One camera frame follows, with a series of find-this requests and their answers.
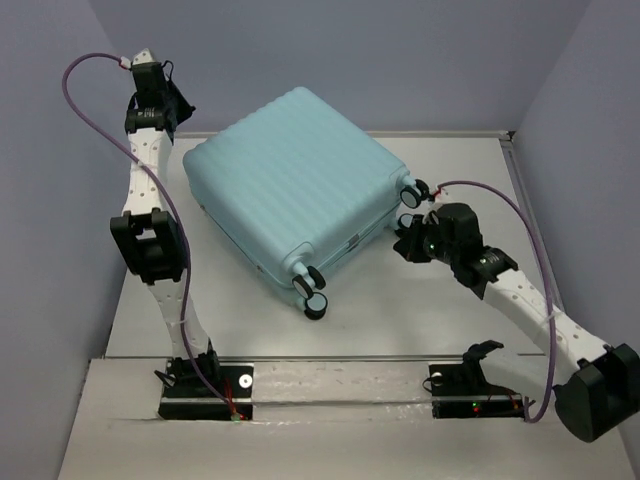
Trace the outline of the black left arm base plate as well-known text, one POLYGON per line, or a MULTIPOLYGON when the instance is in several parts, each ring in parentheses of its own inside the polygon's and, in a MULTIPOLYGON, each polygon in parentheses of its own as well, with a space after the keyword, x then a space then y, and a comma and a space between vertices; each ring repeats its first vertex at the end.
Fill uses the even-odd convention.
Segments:
POLYGON ((253 419, 253 363, 222 363, 221 376, 215 379, 206 373, 212 392, 195 373, 187 373, 178 379, 171 372, 170 363, 164 371, 155 370, 160 380, 161 397, 158 415, 164 420, 180 421, 231 421, 253 419))

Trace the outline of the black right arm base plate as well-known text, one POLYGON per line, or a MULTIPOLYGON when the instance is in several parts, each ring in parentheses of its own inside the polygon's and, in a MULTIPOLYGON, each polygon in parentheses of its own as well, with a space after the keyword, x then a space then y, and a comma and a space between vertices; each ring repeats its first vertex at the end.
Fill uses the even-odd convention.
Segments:
POLYGON ((432 364, 422 382, 437 420, 524 418, 520 394, 467 376, 462 364, 432 364))

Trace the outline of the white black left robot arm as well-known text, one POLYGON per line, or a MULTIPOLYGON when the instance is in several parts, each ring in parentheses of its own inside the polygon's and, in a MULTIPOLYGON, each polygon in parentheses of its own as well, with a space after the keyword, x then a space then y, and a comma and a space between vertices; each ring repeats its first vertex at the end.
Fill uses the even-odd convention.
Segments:
POLYGON ((195 109, 150 50, 124 65, 135 84, 125 117, 134 161, 125 205, 111 219, 110 231, 131 274, 153 295, 168 330, 172 357, 159 378, 168 388, 209 395, 220 386, 220 364, 188 292, 190 251, 163 185, 177 126, 195 109))

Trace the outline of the light blue suitcase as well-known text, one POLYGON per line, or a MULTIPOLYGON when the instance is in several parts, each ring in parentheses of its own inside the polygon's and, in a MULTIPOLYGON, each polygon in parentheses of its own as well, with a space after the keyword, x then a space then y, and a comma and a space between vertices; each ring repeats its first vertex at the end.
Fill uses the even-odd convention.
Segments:
POLYGON ((200 207, 312 320, 328 309, 329 277, 428 196, 402 160, 301 86, 189 150, 183 168, 200 207))

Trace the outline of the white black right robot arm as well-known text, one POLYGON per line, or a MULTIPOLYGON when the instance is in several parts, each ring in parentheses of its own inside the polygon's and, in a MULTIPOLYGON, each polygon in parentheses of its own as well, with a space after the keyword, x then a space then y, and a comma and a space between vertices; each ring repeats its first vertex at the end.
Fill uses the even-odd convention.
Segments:
POLYGON ((469 205, 444 203, 426 215, 404 213, 397 224, 393 249, 405 261, 447 265, 459 284, 503 314, 547 357, 535 367, 508 356, 499 342, 489 343, 483 354, 469 349, 469 361, 460 368, 468 390, 512 387, 537 401, 552 394, 561 423, 586 443, 638 413, 638 353, 589 333, 548 300, 515 260, 484 242, 469 205))

